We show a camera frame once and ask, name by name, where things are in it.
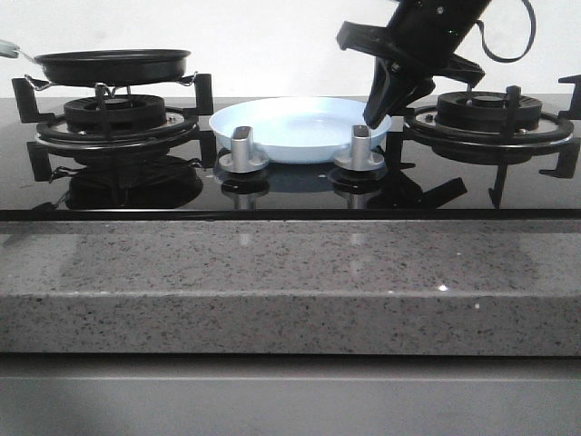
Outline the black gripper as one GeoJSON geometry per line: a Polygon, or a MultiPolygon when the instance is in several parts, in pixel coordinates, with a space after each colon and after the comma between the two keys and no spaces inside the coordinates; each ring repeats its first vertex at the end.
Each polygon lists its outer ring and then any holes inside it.
{"type": "Polygon", "coordinates": [[[361,25],[346,21],[336,40],[342,50],[355,50],[375,58],[369,98],[363,112],[365,123],[377,128],[386,115],[392,116],[435,89],[433,76],[444,76],[471,86],[485,76],[482,68],[457,54],[465,36],[454,29],[434,25],[361,25]],[[415,78],[394,76],[407,74],[415,78]]]}

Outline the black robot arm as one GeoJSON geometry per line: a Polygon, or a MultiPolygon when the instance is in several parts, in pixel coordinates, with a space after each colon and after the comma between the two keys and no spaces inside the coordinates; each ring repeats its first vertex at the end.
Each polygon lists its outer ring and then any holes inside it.
{"type": "Polygon", "coordinates": [[[368,127],[429,95],[435,76],[471,87],[480,82],[485,72],[456,50],[487,6],[487,1],[401,1],[384,27],[342,24],[336,37],[340,49],[375,57],[363,112],[368,127]]]}

